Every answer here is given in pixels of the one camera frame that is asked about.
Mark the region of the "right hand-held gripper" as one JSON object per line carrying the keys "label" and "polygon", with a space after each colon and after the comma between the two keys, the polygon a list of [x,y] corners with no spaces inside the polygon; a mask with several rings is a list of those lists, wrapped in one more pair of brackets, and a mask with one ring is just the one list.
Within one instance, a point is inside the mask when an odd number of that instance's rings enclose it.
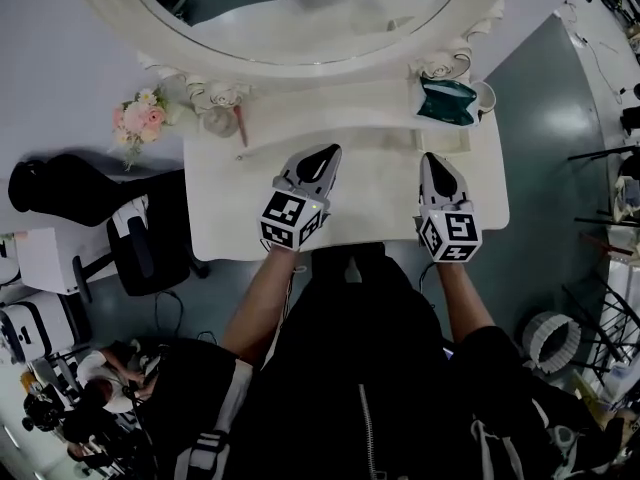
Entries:
{"label": "right hand-held gripper", "polygon": [[423,155],[419,173],[415,223],[420,244],[436,263],[468,262],[481,246],[481,230],[466,180],[450,162],[432,152]]}

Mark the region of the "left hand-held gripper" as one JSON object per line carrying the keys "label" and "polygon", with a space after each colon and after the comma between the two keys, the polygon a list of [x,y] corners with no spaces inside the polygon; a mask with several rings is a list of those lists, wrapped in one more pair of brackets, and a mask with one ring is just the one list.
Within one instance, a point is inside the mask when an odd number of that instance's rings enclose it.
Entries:
{"label": "left hand-held gripper", "polygon": [[258,218],[261,241],[298,251],[322,228],[341,158],[338,144],[320,144],[286,161]]}

